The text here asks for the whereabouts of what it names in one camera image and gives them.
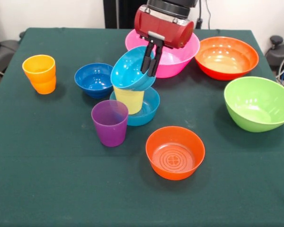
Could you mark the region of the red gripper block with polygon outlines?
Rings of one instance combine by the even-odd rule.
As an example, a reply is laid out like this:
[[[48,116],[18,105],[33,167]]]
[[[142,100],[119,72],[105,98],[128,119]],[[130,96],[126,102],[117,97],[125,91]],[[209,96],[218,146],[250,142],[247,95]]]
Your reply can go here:
[[[156,38],[162,40],[169,48],[183,48],[190,40],[194,31],[194,22],[189,19],[179,19],[151,9],[147,5],[141,5],[135,15],[134,29],[147,40]],[[148,42],[143,57],[141,72],[148,70],[149,77],[155,77],[160,63],[163,45],[156,45],[156,52],[151,59],[154,47],[153,40]]]

